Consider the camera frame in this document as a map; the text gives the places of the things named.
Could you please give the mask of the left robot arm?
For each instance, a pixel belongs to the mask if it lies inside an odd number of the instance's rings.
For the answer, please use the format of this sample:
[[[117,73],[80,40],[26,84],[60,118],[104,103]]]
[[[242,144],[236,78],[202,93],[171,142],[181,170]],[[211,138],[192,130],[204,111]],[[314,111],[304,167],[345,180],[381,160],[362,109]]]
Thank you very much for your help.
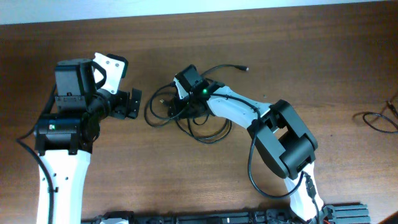
[[[128,61],[96,53],[93,59],[63,60],[55,67],[57,112],[47,105],[34,126],[40,160],[37,223],[80,223],[85,176],[100,122],[135,119],[142,92],[119,90]]]

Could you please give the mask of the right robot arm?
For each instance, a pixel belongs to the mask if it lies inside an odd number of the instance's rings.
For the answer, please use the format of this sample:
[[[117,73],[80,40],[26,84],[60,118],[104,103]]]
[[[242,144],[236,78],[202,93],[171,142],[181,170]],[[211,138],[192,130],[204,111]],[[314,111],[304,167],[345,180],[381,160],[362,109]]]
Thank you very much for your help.
[[[189,65],[175,74],[171,86],[176,88],[173,110],[180,118],[195,119],[210,115],[224,118],[246,129],[251,137],[248,177],[252,186],[264,197],[252,176],[254,151],[265,165],[284,180],[287,193],[274,198],[290,199],[290,209],[305,222],[321,222],[323,200],[317,193],[314,178],[317,140],[285,100],[261,103],[235,93],[224,83],[209,81]]]

